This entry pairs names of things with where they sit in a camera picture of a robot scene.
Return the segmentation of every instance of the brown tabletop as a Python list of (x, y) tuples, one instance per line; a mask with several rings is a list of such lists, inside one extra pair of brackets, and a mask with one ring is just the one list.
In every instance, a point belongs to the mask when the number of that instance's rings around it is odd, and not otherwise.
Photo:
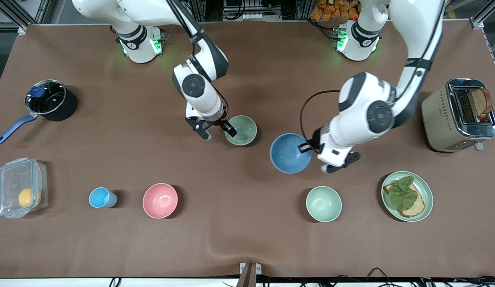
[[(375, 53), (351, 62), (308, 23), (204, 25), (230, 69), (214, 82), (231, 114), (252, 117), (260, 137), (233, 147), (219, 128), (205, 142), (184, 120), (185, 100), (171, 83), (173, 67), (191, 53), (178, 27), (164, 56), (135, 64), (106, 26), (30, 26), (18, 36), (0, 82), (0, 133), (27, 113), (24, 96), (43, 79), (58, 79), (79, 99), (63, 122), (40, 118), (0, 145), (0, 166), (20, 157), (47, 165), (49, 206), (20, 219), (0, 217), (0, 277), (213, 276), (261, 263), (269, 276), (495, 275), (495, 139), (485, 151), (435, 153), (426, 147), (421, 111), (404, 127), (355, 146), (362, 159), (332, 175), (313, 157), (295, 175), (268, 156), (280, 134), (299, 132), (311, 94), (339, 89), (368, 71), (397, 83), (406, 47), (391, 23)], [(452, 78), (476, 78), (491, 91), (495, 67), (482, 31), (467, 21), (444, 23), (444, 38), (420, 100)], [(315, 98), (304, 128), (337, 115), (337, 95)], [(425, 220), (405, 223), (386, 212), (382, 180), (413, 171), (432, 188)], [(151, 185), (177, 188), (170, 219), (155, 220), (141, 200)], [(306, 214), (306, 193), (327, 185), (342, 197), (331, 223)], [(115, 208), (94, 209), (89, 192), (107, 187)]]

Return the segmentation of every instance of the pink bowl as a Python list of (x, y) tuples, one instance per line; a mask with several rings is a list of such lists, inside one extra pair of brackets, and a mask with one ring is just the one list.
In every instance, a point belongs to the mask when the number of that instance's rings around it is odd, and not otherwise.
[(166, 183), (152, 185), (143, 196), (143, 210), (151, 218), (168, 217), (177, 207), (178, 197), (175, 189)]

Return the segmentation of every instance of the toaster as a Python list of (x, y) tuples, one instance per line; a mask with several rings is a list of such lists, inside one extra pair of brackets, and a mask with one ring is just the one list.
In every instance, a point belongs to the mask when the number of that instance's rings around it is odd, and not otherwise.
[(485, 88), (479, 80), (453, 79), (421, 104), (424, 129), (432, 149), (457, 152), (474, 146), (482, 151), (485, 140), (495, 137), (495, 112), (479, 119), (470, 93)]

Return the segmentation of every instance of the transparent container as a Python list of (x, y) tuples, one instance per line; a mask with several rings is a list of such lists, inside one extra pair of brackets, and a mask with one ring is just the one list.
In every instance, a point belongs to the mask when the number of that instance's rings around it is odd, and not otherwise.
[(47, 207), (47, 169), (19, 158), (0, 167), (0, 216), (20, 218)]

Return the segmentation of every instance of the saucepan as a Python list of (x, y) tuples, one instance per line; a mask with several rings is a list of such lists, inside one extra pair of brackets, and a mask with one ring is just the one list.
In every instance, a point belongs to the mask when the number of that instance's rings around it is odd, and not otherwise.
[(36, 83), (26, 94), (25, 106), (29, 114), (16, 120), (1, 136), (0, 145), (27, 122), (43, 116), (47, 120), (59, 122), (72, 116), (78, 107), (76, 95), (60, 81), (43, 80)]

